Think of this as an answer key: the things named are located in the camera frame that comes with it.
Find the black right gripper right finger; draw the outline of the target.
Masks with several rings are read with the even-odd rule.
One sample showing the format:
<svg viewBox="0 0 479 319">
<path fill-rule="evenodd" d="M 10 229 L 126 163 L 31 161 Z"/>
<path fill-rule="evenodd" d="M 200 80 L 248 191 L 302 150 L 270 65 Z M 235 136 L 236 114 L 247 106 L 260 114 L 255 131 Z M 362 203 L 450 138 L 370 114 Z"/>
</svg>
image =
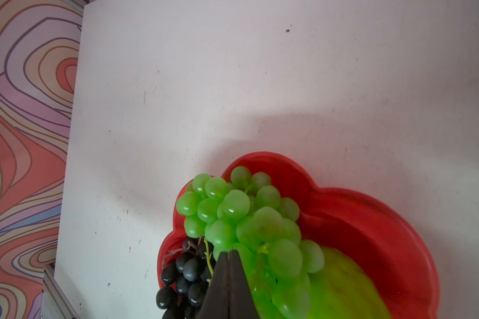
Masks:
<svg viewBox="0 0 479 319">
<path fill-rule="evenodd" d="M 231 319 L 259 319 L 239 252 L 229 252 L 229 310 Z"/>
</svg>

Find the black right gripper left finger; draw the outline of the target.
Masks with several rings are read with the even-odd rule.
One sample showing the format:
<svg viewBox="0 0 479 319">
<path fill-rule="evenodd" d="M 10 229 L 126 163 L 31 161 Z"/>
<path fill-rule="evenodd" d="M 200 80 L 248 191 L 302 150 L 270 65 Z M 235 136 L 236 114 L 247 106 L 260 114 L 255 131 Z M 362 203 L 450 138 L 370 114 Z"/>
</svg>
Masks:
<svg viewBox="0 0 479 319">
<path fill-rule="evenodd" d="M 229 252 L 222 252 L 216 262 L 212 280 L 198 312 L 198 319 L 229 318 L 229 278 Z"/>
</svg>

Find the black fake grape bunch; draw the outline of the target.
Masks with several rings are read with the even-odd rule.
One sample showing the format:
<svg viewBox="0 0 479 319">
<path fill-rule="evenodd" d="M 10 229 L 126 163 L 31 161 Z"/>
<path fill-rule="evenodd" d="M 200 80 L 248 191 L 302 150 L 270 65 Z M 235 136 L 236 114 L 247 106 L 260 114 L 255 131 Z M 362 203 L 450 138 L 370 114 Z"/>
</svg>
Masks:
<svg viewBox="0 0 479 319">
<path fill-rule="evenodd" d="M 204 237 L 187 237 L 162 255 L 156 305 L 163 318 L 198 318 L 216 261 Z"/>
</svg>

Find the green fake grape bunch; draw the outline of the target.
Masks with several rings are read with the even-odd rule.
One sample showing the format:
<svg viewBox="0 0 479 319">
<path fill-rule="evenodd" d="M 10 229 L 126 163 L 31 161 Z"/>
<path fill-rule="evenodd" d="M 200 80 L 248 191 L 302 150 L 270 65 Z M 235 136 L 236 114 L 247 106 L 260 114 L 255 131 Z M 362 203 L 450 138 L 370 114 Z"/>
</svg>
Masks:
<svg viewBox="0 0 479 319">
<path fill-rule="evenodd" d="M 282 197 L 268 174 L 243 166 L 229 179 L 199 174 L 176 212 L 185 239 L 204 237 L 216 262 L 222 252 L 239 252 L 261 318 L 309 317 L 309 276 L 323 269 L 325 257 L 316 242 L 303 239 L 298 204 Z"/>
</svg>

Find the green fake custard apple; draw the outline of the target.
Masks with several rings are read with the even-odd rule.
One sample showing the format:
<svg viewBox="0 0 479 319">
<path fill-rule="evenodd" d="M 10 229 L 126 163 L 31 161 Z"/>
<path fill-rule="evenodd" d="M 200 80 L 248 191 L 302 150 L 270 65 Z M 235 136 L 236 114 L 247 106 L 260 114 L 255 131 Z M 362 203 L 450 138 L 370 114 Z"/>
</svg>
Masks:
<svg viewBox="0 0 479 319">
<path fill-rule="evenodd" d="M 322 247 L 323 269 L 311 274 L 310 318 L 391 318 L 373 281 L 341 251 Z"/>
</svg>

